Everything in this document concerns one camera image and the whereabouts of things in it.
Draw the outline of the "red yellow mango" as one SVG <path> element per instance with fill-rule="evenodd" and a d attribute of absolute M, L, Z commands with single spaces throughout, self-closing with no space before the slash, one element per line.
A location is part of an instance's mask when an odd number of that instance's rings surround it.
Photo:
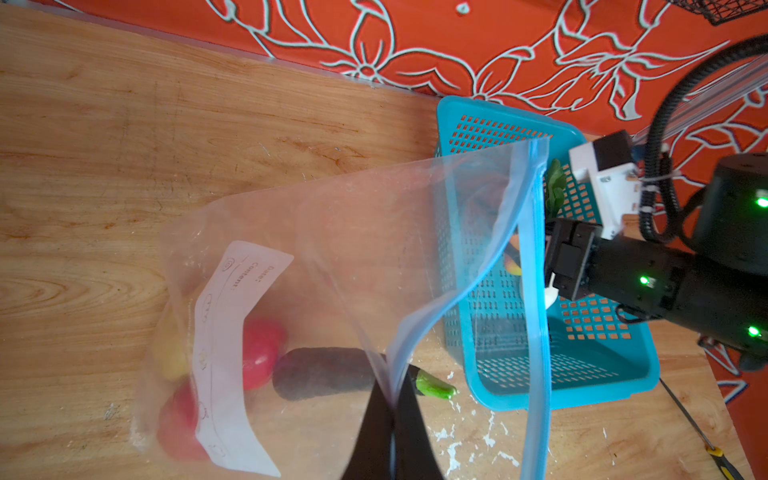
<path fill-rule="evenodd" d="M 503 264 L 505 270 L 513 276 L 522 275 L 519 235 L 511 236 L 503 252 Z"/>

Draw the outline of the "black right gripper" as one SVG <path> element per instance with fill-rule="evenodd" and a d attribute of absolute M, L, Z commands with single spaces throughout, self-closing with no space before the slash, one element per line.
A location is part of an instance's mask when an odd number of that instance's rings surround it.
<path fill-rule="evenodd" d="M 767 357 L 767 279 L 704 256 L 624 236 L 596 223 L 549 224 L 545 278 L 570 301 L 595 294 L 616 302 L 625 324 L 666 320 L 747 360 Z"/>

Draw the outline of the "red tomato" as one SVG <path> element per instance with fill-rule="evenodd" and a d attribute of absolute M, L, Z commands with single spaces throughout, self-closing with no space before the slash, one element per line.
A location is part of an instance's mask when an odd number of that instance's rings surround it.
<path fill-rule="evenodd" d="M 245 323 L 242 348 L 245 391 L 259 389 L 268 383 L 286 341 L 286 330 L 272 319 L 262 318 Z"/>

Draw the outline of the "black screwdriver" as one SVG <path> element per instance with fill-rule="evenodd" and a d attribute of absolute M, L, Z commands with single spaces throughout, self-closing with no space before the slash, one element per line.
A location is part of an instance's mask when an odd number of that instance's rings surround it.
<path fill-rule="evenodd" d="M 664 388 L 664 390 L 667 392 L 667 394 L 670 396 L 672 401 L 675 403 L 675 405 L 678 407 L 678 409 L 681 411 L 681 413 L 684 415 L 686 420 L 692 426 L 692 428 L 694 429 L 696 434 L 702 440 L 708 455 L 712 458 L 712 460 L 714 461 L 714 463 L 718 467 L 718 470 L 721 472 L 723 477 L 726 480 L 744 480 L 744 476 L 730 462 L 730 460 L 726 457 L 724 451 L 722 449 L 720 449 L 719 447 L 716 447 L 708 439 L 708 437 L 706 436 L 704 431 L 699 427 L 699 425 L 697 424 L 695 419 L 688 412 L 686 407 L 678 399 L 678 397 L 674 394 L 674 392 L 670 389 L 670 387 L 667 385 L 667 383 L 663 379 L 659 379 L 659 382 L 662 385 L 662 387 Z"/>

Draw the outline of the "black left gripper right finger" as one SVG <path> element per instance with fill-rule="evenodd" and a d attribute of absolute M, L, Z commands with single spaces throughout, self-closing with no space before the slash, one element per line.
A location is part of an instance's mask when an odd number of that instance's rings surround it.
<path fill-rule="evenodd" d="M 409 374 L 404 377 L 393 418 L 393 478 L 443 480 Z"/>

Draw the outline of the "green lettuce leaf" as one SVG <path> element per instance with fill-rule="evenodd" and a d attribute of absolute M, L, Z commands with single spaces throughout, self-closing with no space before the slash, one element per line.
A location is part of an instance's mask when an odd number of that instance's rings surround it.
<path fill-rule="evenodd" d="M 545 174 L 545 213 L 548 220 L 558 216 L 565 203 L 566 174 L 558 159 L 553 159 Z"/>

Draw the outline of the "yellow potato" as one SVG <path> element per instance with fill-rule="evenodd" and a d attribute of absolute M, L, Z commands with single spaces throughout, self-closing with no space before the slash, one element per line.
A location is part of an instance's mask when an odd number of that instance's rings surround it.
<path fill-rule="evenodd" d="M 157 326 L 151 354 L 159 373 L 166 380 L 177 381 L 189 374 L 186 337 L 174 323 Z"/>

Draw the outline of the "dark eggplant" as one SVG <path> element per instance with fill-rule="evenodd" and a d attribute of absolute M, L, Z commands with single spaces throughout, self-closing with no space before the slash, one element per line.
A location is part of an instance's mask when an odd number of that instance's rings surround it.
<path fill-rule="evenodd" d="M 370 391 L 376 381 L 366 352 L 359 348 L 297 348 L 276 364 L 272 384 L 289 401 Z"/>

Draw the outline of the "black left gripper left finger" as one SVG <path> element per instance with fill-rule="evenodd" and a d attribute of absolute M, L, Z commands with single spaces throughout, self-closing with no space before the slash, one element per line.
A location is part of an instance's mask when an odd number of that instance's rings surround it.
<path fill-rule="evenodd" d="M 343 480 L 390 480 L 393 478 L 393 413 L 377 381 Z"/>

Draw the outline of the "clear zip top bag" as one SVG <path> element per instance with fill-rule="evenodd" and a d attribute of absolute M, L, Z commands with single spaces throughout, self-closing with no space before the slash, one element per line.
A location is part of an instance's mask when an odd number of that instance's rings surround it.
<path fill-rule="evenodd" d="M 389 405 L 416 366 L 419 343 L 484 279 L 519 235 L 529 367 L 520 477 L 541 479 L 551 424 L 551 354 L 544 277 L 545 139 L 430 158 L 287 187 L 231 195 L 186 213 L 159 238 L 169 299 L 158 324 L 186 337 L 189 374 L 166 380 L 151 354 L 140 378 L 131 440 L 144 454 L 202 479 L 342 479 L 371 391 L 281 398 L 272 376 L 243 389 L 246 322 L 272 319 L 297 348 L 366 352 Z M 480 257 L 441 286 L 434 190 L 453 184 L 461 224 Z M 161 408 L 189 381 L 196 438 L 208 461 L 169 457 L 156 433 Z"/>

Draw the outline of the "dark red apple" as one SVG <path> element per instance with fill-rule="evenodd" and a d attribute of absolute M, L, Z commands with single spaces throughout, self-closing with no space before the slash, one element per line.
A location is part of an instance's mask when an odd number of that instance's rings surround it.
<path fill-rule="evenodd" d="M 169 457 L 178 461 L 209 460 L 196 438 L 198 419 L 198 402 L 186 381 L 165 402 L 158 417 L 156 437 Z"/>

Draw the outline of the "teal plastic basket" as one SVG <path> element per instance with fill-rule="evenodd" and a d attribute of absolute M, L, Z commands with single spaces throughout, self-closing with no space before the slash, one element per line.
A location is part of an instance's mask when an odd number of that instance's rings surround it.
<path fill-rule="evenodd" d="M 585 143 L 574 126 L 523 110 L 461 97 L 437 106 L 436 156 L 546 138 L 552 160 L 565 178 L 560 216 L 598 223 L 597 198 L 586 178 L 575 179 L 571 149 Z M 480 257 L 481 236 L 461 224 L 453 184 L 434 190 L 441 286 L 450 290 L 461 267 Z M 521 280 L 497 262 L 443 320 L 448 352 L 464 367 L 477 402 L 495 411 L 528 407 L 529 359 Z M 559 298 L 547 309 L 552 409 L 628 399 L 653 389 L 659 359 L 648 326 L 629 326 L 614 314 L 615 302 L 589 295 L 577 302 Z"/>

